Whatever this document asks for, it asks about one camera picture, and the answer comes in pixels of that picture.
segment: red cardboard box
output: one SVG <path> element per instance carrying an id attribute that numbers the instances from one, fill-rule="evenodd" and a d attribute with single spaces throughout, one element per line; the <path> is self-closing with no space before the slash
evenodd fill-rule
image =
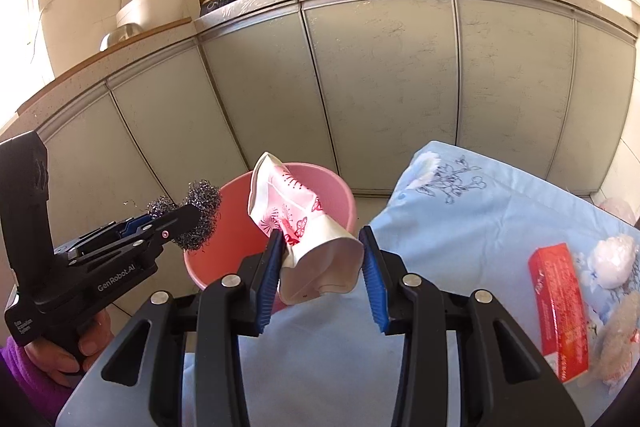
<path id="1" fill-rule="evenodd" d="M 567 245 L 538 248 L 529 259 L 542 354 L 562 383 L 589 368 L 584 304 Z"/>

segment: pink trash bin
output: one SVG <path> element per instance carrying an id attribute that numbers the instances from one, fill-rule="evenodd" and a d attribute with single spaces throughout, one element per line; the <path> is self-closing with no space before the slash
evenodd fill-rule
<path id="1" fill-rule="evenodd" d="M 348 232 L 356 225 L 356 202 L 338 174 L 309 163 L 285 163 L 292 176 L 313 190 L 322 209 Z M 242 259 L 264 251 L 267 236 L 247 214 L 252 171 L 220 188 L 222 203 L 216 230 L 199 250 L 185 251 L 184 263 L 193 282 L 203 289 L 228 273 L 235 273 Z"/>

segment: metal rivet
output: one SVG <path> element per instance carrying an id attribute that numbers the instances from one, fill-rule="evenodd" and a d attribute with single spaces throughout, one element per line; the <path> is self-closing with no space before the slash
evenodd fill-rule
<path id="1" fill-rule="evenodd" d="M 169 294 L 167 292 L 156 292 L 151 295 L 151 304 L 164 304 L 169 300 Z"/>
<path id="2" fill-rule="evenodd" d="M 402 284 L 411 288 L 415 288 L 416 286 L 420 286 L 420 284 L 422 284 L 422 277 L 416 275 L 415 273 L 408 273 L 407 275 L 402 277 Z"/>
<path id="3" fill-rule="evenodd" d="M 225 275 L 222 278 L 222 285 L 226 288 L 233 288 L 235 286 L 238 286 L 241 281 L 242 280 L 238 275 L 232 273 L 231 275 Z"/>
<path id="4" fill-rule="evenodd" d="M 476 301 L 482 302 L 482 304 L 489 304 L 489 302 L 494 300 L 494 296 L 487 290 L 478 290 L 474 293 L 474 296 L 476 297 Z"/>

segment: floor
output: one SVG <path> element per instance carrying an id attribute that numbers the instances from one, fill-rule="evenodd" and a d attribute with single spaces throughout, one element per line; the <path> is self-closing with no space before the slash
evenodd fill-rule
<path id="1" fill-rule="evenodd" d="M 356 209 L 358 211 L 358 220 L 356 222 L 356 232 L 365 225 L 368 225 L 371 219 L 376 217 L 380 211 L 385 208 L 388 198 L 356 198 Z M 111 331 L 117 334 L 129 320 L 129 314 L 120 308 L 111 304 L 107 307 L 111 316 Z M 193 347 L 193 339 L 188 342 L 188 351 Z"/>

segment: cabinet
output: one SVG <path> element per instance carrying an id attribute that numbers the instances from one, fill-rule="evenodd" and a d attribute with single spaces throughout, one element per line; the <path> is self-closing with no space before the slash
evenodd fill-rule
<path id="1" fill-rule="evenodd" d="M 635 61 L 629 42 L 577 23 L 574 85 L 549 182 L 578 194 L 600 188 L 622 135 Z"/>
<path id="2" fill-rule="evenodd" d="M 458 145 L 545 178 L 569 100 L 574 21 L 488 0 L 458 0 L 458 10 Z"/>
<path id="3" fill-rule="evenodd" d="M 66 115 L 73 115 L 65 121 Z M 63 123 L 53 128 L 57 121 Z M 104 84 L 68 106 L 39 131 L 49 153 L 49 222 L 54 245 L 110 221 L 145 212 L 162 189 L 130 139 Z M 127 312 L 157 289 L 174 296 L 194 291 L 182 252 L 169 243 L 159 270 L 123 295 Z"/>
<path id="4" fill-rule="evenodd" d="M 140 150 L 177 203 L 194 180 L 220 186 L 246 172 L 200 55 L 193 43 L 184 47 L 108 81 Z"/>
<path id="5" fill-rule="evenodd" d="M 306 35 L 297 12 L 204 42 L 222 103 L 252 168 L 263 152 L 335 171 Z"/>
<path id="6" fill-rule="evenodd" d="M 451 0 L 355 0 L 306 10 L 340 175 L 393 190 L 431 140 L 454 143 Z"/>

